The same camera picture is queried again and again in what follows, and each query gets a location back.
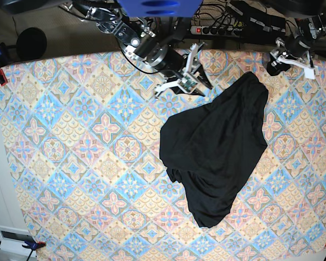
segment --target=tile pattern fabric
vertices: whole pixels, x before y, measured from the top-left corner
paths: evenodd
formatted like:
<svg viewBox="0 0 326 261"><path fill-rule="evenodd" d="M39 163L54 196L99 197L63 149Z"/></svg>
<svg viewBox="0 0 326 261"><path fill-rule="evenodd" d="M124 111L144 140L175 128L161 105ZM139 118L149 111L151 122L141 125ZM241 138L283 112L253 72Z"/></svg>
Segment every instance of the tile pattern fabric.
<svg viewBox="0 0 326 261"><path fill-rule="evenodd" d="M158 100L155 75L120 53L62 57L4 69L0 120L12 181L39 260L262 261L326 243L326 62L305 79L277 77L262 54L203 51L207 97ZM181 184L159 160L167 118L212 101L246 71L269 89L262 155L231 212L198 228Z"/></svg>

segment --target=black t-shirt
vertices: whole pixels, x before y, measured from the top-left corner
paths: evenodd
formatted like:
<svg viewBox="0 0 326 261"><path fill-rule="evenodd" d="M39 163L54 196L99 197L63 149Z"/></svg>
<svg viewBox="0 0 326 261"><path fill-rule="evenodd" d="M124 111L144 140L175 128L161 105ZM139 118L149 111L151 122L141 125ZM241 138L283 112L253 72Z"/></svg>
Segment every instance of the black t-shirt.
<svg viewBox="0 0 326 261"><path fill-rule="evenodd" d="M199 227L217 225L256 167L268 90L248 72L213 102L171 116L161 129L160 158L182 182Z"/></svg>

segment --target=wire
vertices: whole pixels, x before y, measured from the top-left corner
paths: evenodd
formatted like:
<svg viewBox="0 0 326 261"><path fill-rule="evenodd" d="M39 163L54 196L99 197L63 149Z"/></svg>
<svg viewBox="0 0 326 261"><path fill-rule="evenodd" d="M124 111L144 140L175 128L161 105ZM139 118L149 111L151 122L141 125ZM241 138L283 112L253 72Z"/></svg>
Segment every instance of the wire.
<svg viewBox="0 0 326 261"><path fill-rule="evenodd" d="M260 2L260 6L262 6L264 9L266 9L266 14L268 13L267 7Z"/></svg>
<svg viewBox="0 0 326 261"><path fill-rule="evenodd" d="M116 9L117 10L117 12L120 14L119 16L116 16L115 15L115 17L111 17L110 18L110 21L119 21L119 20L121 20L122 18L123 18L123 13L122 13L122 11L120 10L120 9Z"/></svg>
<svg viewBox="0 0 326 261"><path fill-rule="evenodd" d="M196 18L200 18L200 15L209 15L212 19L208 19L208 20L216 20L216 18L215 17L213 17L212 15L210 15L209 13L199 13L199 14L197 14L196 15Z"/></svg>
<svg viewBox="0 0 326 261"><path fill-rule="evenodd" d="M228 24L224 24L223 22L224 22L224 20L226 20L227 17L229 18L229 22L228 22ZM230 26L231 23L232 23L232 16L230 14L227 14L223 18L222 22L218 25L217 30L219 30L221 28L221 26L223 26L223 25L225 25L225 26L228 25L227 27L224 28L224 30L226 31L228 29L228 27Z"/></svg>
<svg viewBox="0 0 326 261"><path fill-rule="evenodd" d="M118 41L118 39L116 38L116 42L117 42L117 45L118 47L120 48L121 50L121 53L123 54L123 56L125 57L125 59L134 67L136 68L139 72L142 72L142 73L145 73L145 74L157 74L157 73L160 73L160 72L164 72L164 71L172 71L174 72L173 70L161 70L161 71L156 71L156 72L146 72L146 71L143 71L141 70L140 68L138 68L137 66L135 66L130 60L129 58L125 55L124 51L122 50L121 46L120 46L120 42Z"/></svg>
<svg viewBox="0 0 326 261"><path fill-rule="evenodd" d="M16 35L19 36L19 33L17 32L16 20L15 20L15 18L13 16L12 16L12 20L13 20L13 23L15 24Z"/></svg>
<svg viewBox="0 0 326 261"><path fill-rule="evenodd" d="M225 15L225 14L221 15L219 18L217 18L217 19L214 21L214 23L213 23L211 26L209 26L209 28L214 27L214 25L218 22L218 20L222 19L224 16L227 16L227 15Z"/></svg>
<svg viewBox="0 0 326 261"><path fill-rule="evenodd" d="M290 29L290 33L292 34L291 26L290 26L290 24L288 23L288 20L286 20L285 23L286 23L287 26L289 27L289 29Z"/></svg>
<svg viewBox="0 0 326 261"><path fill-rule="evenodd" d="M297 27L297 25L295 25L293 22L291 22L290 20L286 20L286 22L292 24L294 27Z"/></svg>
<svg viewBox="0 0 326 261"><path fill-rule="evenodd" d="M58 6L58 8L63 10L64 12L74 16L74 17L77 17L77 18L81 19L81 20L90 21L90 22L109 22L109 20L95 20L95 19L89 19L89 18L86 18L86 17L82 17L82 16L79 16L77 14L74 14L73 12L70 12L70 11L66 10L65 8L63 8L61 6ZM117 19L114 19L112 21L118 21L120 19L122 19L122 12L120 13L120 16L117 17Z"/></svg>

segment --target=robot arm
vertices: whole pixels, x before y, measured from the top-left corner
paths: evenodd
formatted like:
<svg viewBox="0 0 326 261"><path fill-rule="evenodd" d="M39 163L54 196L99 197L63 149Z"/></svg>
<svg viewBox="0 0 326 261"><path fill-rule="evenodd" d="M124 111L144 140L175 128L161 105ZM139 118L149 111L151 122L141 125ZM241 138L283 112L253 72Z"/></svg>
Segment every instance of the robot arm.
<svg viewBox="0 0 326 261"><path fill-rule="evenodd" d="M315 79L315 66L310 56L310 48L326 34L326 17L317 15L302 20L296 19L298 27L283 41L277 38L277 47L270 52L267 72L271 76L287 71L291 65L303 68L305 77Z"/></svg>

